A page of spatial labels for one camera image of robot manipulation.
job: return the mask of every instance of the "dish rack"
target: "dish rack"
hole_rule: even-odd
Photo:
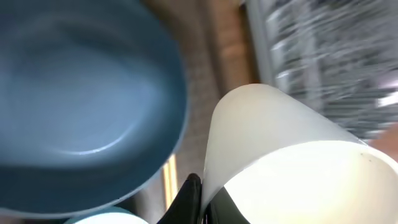
[[[394,2],[247,0],[261,82],[376,139],[398,121]]]

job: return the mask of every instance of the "metal rack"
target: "metal rack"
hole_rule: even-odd
[[[263,83],[362,139],[398,121],[398,100],[391,97],[398,40],[389,0],[245,3]]]

